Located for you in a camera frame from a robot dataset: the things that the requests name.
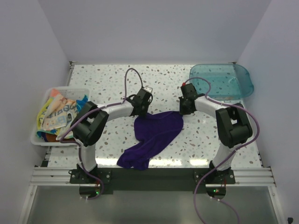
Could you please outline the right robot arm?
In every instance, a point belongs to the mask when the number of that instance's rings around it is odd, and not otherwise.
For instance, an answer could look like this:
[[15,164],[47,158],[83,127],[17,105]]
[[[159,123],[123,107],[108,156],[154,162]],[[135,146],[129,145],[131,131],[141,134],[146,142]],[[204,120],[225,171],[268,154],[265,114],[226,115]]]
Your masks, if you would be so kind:
[[224,105],[215,103],[204,94],[198,94],[193,84],[183,83],[180,87],[179,113],[190,115],[203,112],[216,119],[220,146],[209,164],[205,181],[219,183],[229,174],[237,148],[246,143],[253,131],[242,104]]

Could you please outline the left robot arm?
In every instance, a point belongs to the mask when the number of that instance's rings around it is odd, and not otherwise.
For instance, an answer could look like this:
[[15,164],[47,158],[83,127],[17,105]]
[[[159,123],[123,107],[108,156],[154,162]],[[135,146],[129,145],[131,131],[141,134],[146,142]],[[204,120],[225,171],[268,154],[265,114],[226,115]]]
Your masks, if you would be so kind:
[[106,123],[122,117],[145,116],[152,100],[152,88],[142,87],[137,94],[120,103],[96,105],[89,101],[85,104],[71,124],[73,138],[78,145],[78,163],[77,168],[70,171],[71,183],[94,183],[99,180],[95,144],[100,139]]

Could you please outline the purple towel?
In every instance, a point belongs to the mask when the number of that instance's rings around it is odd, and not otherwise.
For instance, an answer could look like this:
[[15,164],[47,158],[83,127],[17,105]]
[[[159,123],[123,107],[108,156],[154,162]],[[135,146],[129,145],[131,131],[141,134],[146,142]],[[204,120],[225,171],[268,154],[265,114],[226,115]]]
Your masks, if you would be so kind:
[[117,165],[146,170],[150,159],[162,152],[182,131],[183,116],[176,111],[146,114],[134,121],[135,138],[139,142],[126,149]]

